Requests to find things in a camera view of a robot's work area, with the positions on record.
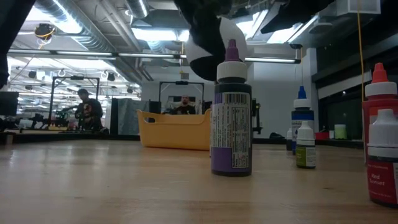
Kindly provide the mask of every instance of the person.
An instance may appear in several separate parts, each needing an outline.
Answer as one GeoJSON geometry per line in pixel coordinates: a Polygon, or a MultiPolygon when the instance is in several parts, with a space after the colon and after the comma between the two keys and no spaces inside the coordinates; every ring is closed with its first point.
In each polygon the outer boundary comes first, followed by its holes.
{"type": "Polygon", "coordinates": [[[181,96],[181,105],[177,108],[174,108],[171,111],[171,114],[196,114],[195,107],[189,105],[188,95],[181,96]]]}
{"type": "Polygon", "coordinates": [[[85,130],[101,130],[103,128],[101,124],[103,115],[101,103],[96,99],[89,98],[89,93],[86,89],[80,89],[77,94],[82,103],[79,104],[75,117],[83,120],[82,126],[85,130]]]}

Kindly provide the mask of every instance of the purple bottle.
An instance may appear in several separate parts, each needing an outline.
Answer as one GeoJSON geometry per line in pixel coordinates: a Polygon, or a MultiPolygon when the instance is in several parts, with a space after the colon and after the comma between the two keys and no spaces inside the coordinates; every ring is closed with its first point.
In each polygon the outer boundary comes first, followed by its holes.
{"type": "Polygon", "coordinates": [[[251,86],[234,39],[217,67],[218,84],[211,111],[211,172],[229,177],[251,175],[251,86]]]}

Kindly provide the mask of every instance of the yellow plastic bin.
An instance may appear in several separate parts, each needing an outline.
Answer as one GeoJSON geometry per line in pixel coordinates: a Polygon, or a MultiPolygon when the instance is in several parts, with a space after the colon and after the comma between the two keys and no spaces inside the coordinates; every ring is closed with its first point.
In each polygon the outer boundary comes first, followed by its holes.
{"type": "Polygon", "coordinates": [[[208,151],[210,148],[210,110],[204,115],[155,114],[137,110],[141,144],[208,151]],[[146,118],[154,118],[148,123],[146,118]]]}

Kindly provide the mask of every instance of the bottle label with green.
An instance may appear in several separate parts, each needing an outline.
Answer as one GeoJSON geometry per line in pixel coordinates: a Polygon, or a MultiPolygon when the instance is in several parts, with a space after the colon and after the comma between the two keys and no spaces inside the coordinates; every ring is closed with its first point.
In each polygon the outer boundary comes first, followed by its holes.
{"type": "Polygon", "coordinates": [[[315,167],[316,165],[315,146],[302,146],[296,147],[296,164],[304,167],[315,167]]]}

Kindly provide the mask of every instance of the table surface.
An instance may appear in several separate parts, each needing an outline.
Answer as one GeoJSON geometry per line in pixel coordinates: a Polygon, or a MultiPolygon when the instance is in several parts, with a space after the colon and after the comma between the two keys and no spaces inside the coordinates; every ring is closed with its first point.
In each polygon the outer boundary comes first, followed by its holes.
{"type": "Polygon", "coordinates": [[[211,174],[208,152],[132,141],[0,149],[0,223],[398,223],[369,201],[357,149],[319,146],[305,170],[284,146],[255,145],[250,177],[211,174]]]}

